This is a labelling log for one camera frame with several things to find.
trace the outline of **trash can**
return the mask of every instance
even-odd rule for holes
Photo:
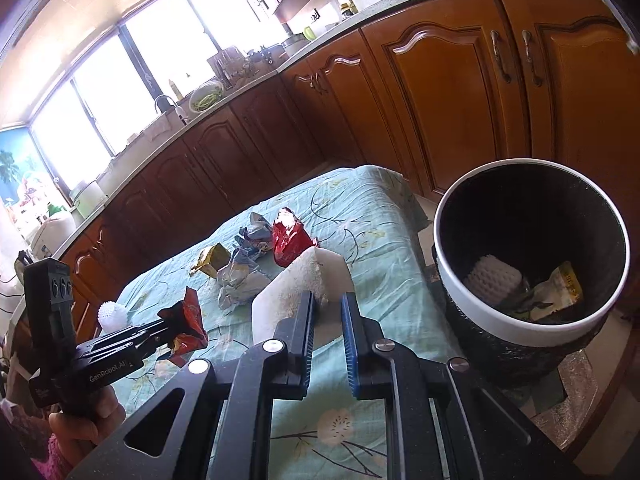
[[[582,174],[546,160],[500,160],[459,178],[438,205],[433,237],[447,320],[469,361],[503,388],[537,381],[584,348],[628,274],[628,235],[613,202]],[[531,286],[571,262],[584,293],[574,319],[538,324],[483,303],[463,280],[488,254]]]

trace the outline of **red snack bag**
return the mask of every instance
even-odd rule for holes
[[[314,243],[306,234],[302,222],[288,207],[278,211],[271,236],[273,237],[273,259],[281,267],[289,267],[289,264],[305,249],[317,245],[317,242]]]
[[[187,287],[184,300],[162,309],[158,312],[158,316],[172,320],[182,330],[182,333],[178,334],[169,345],[170,352],[160,356],[159,359],[169,359],[174,365],[182,368],[189,362],[193,351],[206,348],[209,344],[207,333],[202,327],[202,313],[196,290]]]

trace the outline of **pink sleeve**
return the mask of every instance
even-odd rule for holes
[[[65,480],[73,469],[71,464],[61,455],[56,436],[49,439],[49,457],[46,462],[33,460],[36,468],[46,480]]]

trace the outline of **green vegetables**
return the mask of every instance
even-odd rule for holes
[[[202,99],[193,104],[193,109],[197,112],[203,112],[209,108],[212,104],[217,102],[222,95],[220,88],[213,88],[211,92],[205,95]]]

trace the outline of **bowl of vegetables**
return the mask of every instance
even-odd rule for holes
[[[211,108],[222,99],[225,88],[220,81],[207,81],[204,85],[197,87],[189,98],[189,110],[199,114]]]

